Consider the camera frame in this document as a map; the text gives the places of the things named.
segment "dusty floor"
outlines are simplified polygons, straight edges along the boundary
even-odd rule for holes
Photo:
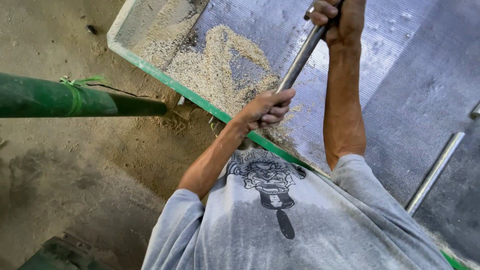
[[[0,1],[0,72],[48,80],[106,76],[157,99],[173,90],[107,49],[122,0]],[[85,29],[94,25],[98,36]],[[0,269],[63,231],[118,269],[139,269],[182,173],[214,139],[206,112],[171,118],[2,119]]]

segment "forearm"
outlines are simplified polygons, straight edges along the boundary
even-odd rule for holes
[[[324,144],[333,169],[347,154],[365,153],[366,139],[359,97],[361,45],[330,47],[325,100]]]
[[[213,144],[188,168],[178,189],[188,189],[203,199],[247,133],[245,125],[230,121]]]

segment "man's left hand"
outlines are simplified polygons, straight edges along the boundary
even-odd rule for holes
[[[275,90],[258,94],[231,120],[245,125],[247,133],[263,127],[273,127],[280,124],[289,110],[295,89],[287,89],[278,94]]]

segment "hand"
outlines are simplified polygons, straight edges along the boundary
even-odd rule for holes
[[[277,126],[288,112],[294,96],[295,89],[287,89],[278,94],[275,94],[275,90],[260,93],[230,122],[244,125],[247,133],[258,128]]]
[[[310,15],[314,25],[324,25],[329,19],[337,16],[335,7],[340,0],[317,0],[314,10]],[[359,46],[365,20],[366,0],[345,0],[342,3],[339,23],[332,24],[327,31],[325,39],[329,47],[342,44]]]

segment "gray t-shirt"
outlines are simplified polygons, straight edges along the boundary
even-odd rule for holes
[[[363,157],[342,157],[328,180],[251,148],[232,155],[206,207],[175,191],[142,269],[452,268]]]

